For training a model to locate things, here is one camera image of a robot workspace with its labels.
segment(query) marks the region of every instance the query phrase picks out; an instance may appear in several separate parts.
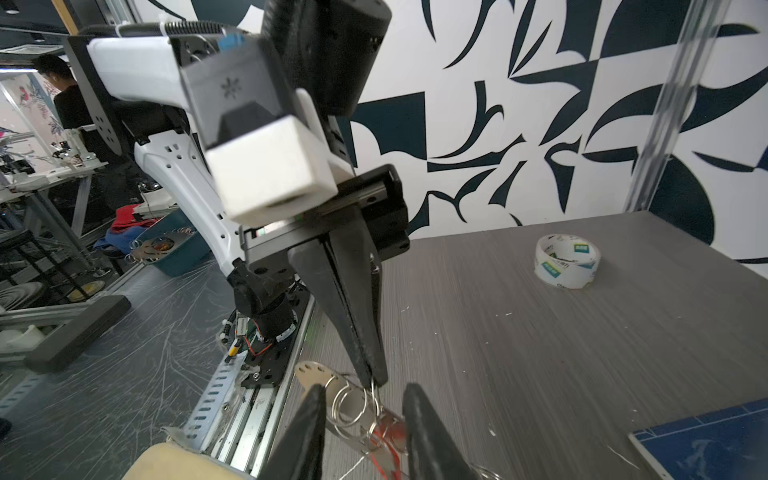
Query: blue basket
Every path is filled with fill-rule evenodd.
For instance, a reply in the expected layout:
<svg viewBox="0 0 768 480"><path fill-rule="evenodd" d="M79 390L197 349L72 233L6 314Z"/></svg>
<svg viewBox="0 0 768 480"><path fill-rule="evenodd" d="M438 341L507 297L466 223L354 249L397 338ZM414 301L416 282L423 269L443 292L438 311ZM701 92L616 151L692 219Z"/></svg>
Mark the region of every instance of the blue basket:
<svg viewBox="0 0 768 480"><path fill-rule="evenodd" d="M143 242L182 227L194 228L194 225L184 215L184 212L176 210L159 219L155 225L149 227L136 240ZM157 262L153 262L152 265L168 276L179 276L191 271L208 252L210 252L210 247L205 243L200 232L196 231L189 240L182 243L173 252L164 255Z"/></svg>

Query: ceiling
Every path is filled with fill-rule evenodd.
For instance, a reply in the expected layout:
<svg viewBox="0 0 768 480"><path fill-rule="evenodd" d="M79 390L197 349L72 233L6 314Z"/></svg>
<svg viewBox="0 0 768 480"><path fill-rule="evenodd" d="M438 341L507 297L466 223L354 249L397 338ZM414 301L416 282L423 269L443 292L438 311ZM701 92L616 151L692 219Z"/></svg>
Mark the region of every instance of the ceiling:
<svg viewBox="0 0 768 480"><path fill-rule="evenodd" d="M9 31L7 28L35 30L45 39L40 45L63 45L67 29L58 17L51 0L15 0L19 13L8 15L0 10L0 49L24 44L35 44L32 36L24 31ZM64 49L52 53L62 54ZM0 53L2 66L29 66L37 55L15 55Z"/></svg>

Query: table leg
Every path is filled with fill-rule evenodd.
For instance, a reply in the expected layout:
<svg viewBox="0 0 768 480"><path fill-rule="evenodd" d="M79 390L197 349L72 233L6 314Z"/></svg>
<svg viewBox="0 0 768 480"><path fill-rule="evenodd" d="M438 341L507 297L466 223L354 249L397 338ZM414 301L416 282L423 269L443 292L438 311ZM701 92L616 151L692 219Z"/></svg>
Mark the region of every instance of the table leg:
<svg viewBox="0 0 768 480"><path fill-rule="evenodd" d="M40 219L45 223L45 226L53 233L56 240L61 241L72 258L77 260L87 270L93 270L96 266L83 254L83 246L80 244L80 238L74 235L74 232L67 224L67 221L56 210L56 207L51 201L39 191L34 191L27 197L24 202L27 204L27 208L32 209Z"/></svg>
<svg viewBox="0 0 768 480"><path fill-rule="evenodd" d="M93 176L91 175L82 177L78 185L78 199L74 202L74 214L72 215L72 231L78 238L83 236L85 211L88 209L88 196L91 194L92 180Z"/></svg>

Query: clear packing tape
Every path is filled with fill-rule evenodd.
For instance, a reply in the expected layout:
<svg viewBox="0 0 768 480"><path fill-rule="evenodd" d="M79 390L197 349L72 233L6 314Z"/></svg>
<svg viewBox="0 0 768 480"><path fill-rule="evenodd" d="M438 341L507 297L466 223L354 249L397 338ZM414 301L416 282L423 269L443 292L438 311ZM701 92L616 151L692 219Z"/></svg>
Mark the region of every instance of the clear packing tape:
<svg viewBox="0 0 768 480"><path fill-rule="evenodd" d="M538 239L534 273L545 283L579 289L592 283L600 264L600 250L589 240L556 233Z"/></svg>

